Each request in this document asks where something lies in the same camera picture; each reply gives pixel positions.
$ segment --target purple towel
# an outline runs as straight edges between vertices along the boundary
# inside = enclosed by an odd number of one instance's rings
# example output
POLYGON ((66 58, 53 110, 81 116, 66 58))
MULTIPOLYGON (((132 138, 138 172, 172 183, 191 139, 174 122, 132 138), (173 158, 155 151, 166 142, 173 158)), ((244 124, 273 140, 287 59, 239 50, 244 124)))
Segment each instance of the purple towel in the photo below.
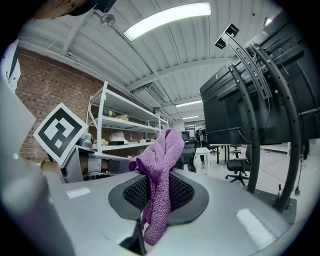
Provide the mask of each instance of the purple towel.
POLYGON ((129 170, 140 170, 150 180, 150 200, 142 214, 142 227, 149 223, 144 241, 154 246, 167 229, 171 204, 169 198, 169 171, 179 159, 185 143, 182 133, 175 129, 164 130, 154 143, 129 162, 129 170))

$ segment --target ceiling light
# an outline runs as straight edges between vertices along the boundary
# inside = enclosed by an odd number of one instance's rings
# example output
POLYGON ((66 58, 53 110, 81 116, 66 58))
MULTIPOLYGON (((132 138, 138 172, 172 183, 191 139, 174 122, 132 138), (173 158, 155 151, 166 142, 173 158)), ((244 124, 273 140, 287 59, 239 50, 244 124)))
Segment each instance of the ceiling light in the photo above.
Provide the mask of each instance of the ceiling light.
POLYGON ((149 16, 128 28, 123 32, 123 35, 133 41, 161 25, 189 17, 209 15, 211 15, 211 6, 208 2, 185 4, 149 16))
POLYGON ((268 26, 272 22, 272 19, 265 18, 264 26, 268 26))
POLYGON ((187 106, 187 105, 191 105, 191 104, 196 104, 196 103, 200 103, 200 102, 202 102, 202 100, 187 102, 187 103, 183 103, 183 104, 179 104, 179 105, 175 105, 175 106, 176 106, 176 107, 183 107, 183 106, 187 106))
POLYGON ((198 117, 199 117, 198 115, 195 115, 195 116, 183 117, 182 119, 198 118, 198 117))

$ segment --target white tape strip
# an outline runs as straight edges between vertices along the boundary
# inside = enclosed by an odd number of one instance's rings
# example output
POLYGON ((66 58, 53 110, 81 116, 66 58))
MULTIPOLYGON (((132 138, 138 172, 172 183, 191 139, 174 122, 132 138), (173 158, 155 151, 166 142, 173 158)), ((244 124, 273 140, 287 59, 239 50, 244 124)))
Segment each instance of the white tape strip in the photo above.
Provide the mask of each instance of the white tape strip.
POLYGON ((276 240, 276 237, 249 209, 238 211, 236 216, 259 250, 262 250, 276 240))
POLYGON ((77 197, 81 197, 83 195, 89 194, 91 193, 89 188, 80 188, 80 189, 76 189, 76 190, 71 190, 71 191, 67 191, 66 192, 67 195, 69 196, 69 198, 77 198, 77 197))

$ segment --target black and white square marker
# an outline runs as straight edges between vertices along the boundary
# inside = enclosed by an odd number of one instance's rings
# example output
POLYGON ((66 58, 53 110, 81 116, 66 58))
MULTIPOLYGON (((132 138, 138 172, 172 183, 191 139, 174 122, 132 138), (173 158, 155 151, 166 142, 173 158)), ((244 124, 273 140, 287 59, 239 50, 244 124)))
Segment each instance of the black and white square marker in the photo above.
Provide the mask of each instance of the black and white square marker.
POLYGON ((39 125, 33 136, 43 149, 63 165, 88 125, 60 103, 39 125))

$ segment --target corrugated metal ceiling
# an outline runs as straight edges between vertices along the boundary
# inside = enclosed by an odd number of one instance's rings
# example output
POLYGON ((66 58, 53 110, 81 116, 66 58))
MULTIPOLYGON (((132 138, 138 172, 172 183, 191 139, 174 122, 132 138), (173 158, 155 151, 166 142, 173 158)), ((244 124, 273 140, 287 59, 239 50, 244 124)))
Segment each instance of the corrugated metal ceiling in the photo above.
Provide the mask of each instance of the corrugated metal ceiling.
POLYGON ((100 25, 99 11, 79 17, 32 20, 20 34, 20 46, 80 68, 123 90, 132 91, 153 82, 166 100, 163 110, 172 118, 203 116, 202 105, 176 108, 170 104, 199 99, 199 88, 232 57, 227 47, 220 50, 214 46, 230 23, 240 29, 236 39, 244 45, 261 30, 265 18, 274 17, 280 9, 268 0, 208 0, 211 16, 163 25, 133 42, 123 36, 141 19, 197 2, 205 1, 117 0, 109 12, 115 16, 113 27, 100 25))

